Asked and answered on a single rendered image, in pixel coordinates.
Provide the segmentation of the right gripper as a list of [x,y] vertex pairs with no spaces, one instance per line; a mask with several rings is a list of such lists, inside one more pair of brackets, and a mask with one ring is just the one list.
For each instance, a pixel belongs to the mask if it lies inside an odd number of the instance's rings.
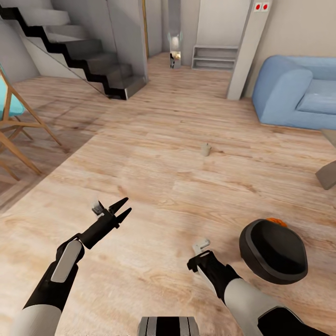
[[196,255],[192,257],[187,263],[188,269],[192,269],[193,272],[195,273],[198,272],[198,269],[197,269],[198,259],[199,259],[199,255]]

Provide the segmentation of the pumpkin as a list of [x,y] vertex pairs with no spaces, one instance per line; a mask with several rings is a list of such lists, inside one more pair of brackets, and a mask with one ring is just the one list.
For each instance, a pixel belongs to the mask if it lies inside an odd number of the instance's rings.
[[287,227],[286,223],[284,223],[282,220],[278,220],[278,219],[276,219],[276,218],[268,218],[268,220],[270,220],[270,221],[272,221],[272,222],[275,222],[275,223],[277,223],[277,224],[280,224],[280,225],[282,225],[282,226],[284,226],[284,227]]

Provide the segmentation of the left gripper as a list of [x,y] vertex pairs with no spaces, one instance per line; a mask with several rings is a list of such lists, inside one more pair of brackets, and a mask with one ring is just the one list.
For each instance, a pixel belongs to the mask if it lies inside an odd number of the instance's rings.
[[121,223],[130,213],[132,210],[131,208],[127,209],[119,216],[115,216],[115,213],[126,203],[127,200],[128,197],[125,197],[112,206],[109,206],[109,210],[104,209],[102,211],[104,216],[97,220],[92,226],[90,226],[90,230],[99,240],[105,237],[113,228],[119,228],[119,223]]

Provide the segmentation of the pillar candle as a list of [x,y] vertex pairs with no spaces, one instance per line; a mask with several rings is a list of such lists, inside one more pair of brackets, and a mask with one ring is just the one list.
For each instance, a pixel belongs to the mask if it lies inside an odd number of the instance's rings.
[[212,149],[212,145],[211,144],[209,144],[209,143],[203,143],[202,149],[201,149],[201,155],[203,157],[210,156],[211,149]]

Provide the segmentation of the cauldron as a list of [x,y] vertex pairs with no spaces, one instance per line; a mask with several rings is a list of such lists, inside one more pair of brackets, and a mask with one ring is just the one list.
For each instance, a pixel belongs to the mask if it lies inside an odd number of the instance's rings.
[[302,239],[268,218],[255,220],[242,230],[239,248],[252,272],[271,283],[289,285],[308,274]]

